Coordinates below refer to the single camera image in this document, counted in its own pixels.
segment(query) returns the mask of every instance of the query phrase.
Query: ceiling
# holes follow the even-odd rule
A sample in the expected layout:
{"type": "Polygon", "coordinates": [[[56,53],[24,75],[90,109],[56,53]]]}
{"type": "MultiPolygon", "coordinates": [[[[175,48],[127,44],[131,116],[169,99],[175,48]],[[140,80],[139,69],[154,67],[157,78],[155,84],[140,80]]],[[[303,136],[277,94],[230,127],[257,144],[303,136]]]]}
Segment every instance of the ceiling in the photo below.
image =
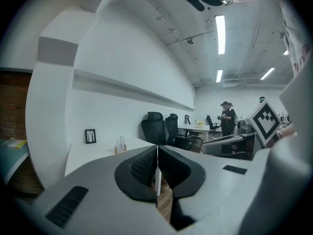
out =
{"type": "Polygon", "coordinates": [[[146,24],[177,58],[195,87],[284,86],[293,77],[284,56],[281,9],[274,0],[255,0],[199,12],[185,0],[119,0],[118,4],[146,24]],[[224,15],[225,54],[218,54],[215,16],[224,15]],[[265,79],[260,78],[275,70],[265,79]]]}

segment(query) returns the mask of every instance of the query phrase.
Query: picture frame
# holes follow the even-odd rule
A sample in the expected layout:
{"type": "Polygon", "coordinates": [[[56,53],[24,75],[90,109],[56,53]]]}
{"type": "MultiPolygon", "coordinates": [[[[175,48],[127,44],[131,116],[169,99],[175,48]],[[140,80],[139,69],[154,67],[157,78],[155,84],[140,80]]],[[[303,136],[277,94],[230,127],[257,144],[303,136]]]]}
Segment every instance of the picture frame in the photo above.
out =
{"type": "Polygon", "coordinates": [[[85,137],[86,137],[86,144],[97,143],[96,130],[95,129],[85,130],[85,137]]]}

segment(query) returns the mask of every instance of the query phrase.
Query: camera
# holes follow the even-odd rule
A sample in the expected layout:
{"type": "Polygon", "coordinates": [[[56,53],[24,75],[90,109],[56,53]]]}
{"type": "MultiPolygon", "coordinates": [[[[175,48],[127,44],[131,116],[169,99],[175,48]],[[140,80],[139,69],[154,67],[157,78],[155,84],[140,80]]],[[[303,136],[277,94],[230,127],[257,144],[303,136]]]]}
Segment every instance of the camera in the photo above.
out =
{"type": "Polygon", "coordinates": [[[223,119],[225,119],[225,117],[226,117],[225,114],[223,114],[223,115],[221,115],[221,116],[217,116],[217,120],[223,120],[223,119]]]}

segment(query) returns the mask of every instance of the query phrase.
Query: brick wall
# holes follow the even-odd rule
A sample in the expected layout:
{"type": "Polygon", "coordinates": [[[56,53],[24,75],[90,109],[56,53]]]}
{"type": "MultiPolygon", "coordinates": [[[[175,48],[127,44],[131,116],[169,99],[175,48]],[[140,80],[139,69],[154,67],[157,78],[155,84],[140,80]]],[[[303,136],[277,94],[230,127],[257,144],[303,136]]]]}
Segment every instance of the brick wall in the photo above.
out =
{"type": "Polygon", "coordinates": [[[25,105],[31,74],[0,71],[0,138],[26,139],[25,105]]]}

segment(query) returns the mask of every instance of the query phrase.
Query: person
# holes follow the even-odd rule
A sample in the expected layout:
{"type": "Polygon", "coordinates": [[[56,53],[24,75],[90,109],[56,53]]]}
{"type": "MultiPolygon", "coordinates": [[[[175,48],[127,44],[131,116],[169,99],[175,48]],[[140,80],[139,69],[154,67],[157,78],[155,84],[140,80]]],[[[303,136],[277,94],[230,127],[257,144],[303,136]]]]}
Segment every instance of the person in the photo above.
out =
{"type": "MultiPolygon", "coordinates": [[[[233,2],[245,2],[252,0],[205,0],[207,4],[213,6],[219,5],[231,5],[233,2]]],[[[291,60],[293,74],[296,76],[299,71],[306,65],[312,63],[312,44],[307,32],[299,26],[299,18],[294,12],[292,6],[287,0],[276,0],[283,13],[283,23],[285,27],[284,42],[288,55],[291,60]]],[[[279,130],[274,138],[272,138],[267,147],[272,147],[276,141],[287,136],[295,134],[295,128],[293,124],[290,124],[286,128],[279,130]]]]}
{"type": "Polygon", "coordinates": [[[234,131],[236,113],[234,109],[231,108],[231,103],[228,103],[227,101],[223,102],[221,106],[223,107],[221,129],[223,137],[225,137],[231,135],[234,131]]]}

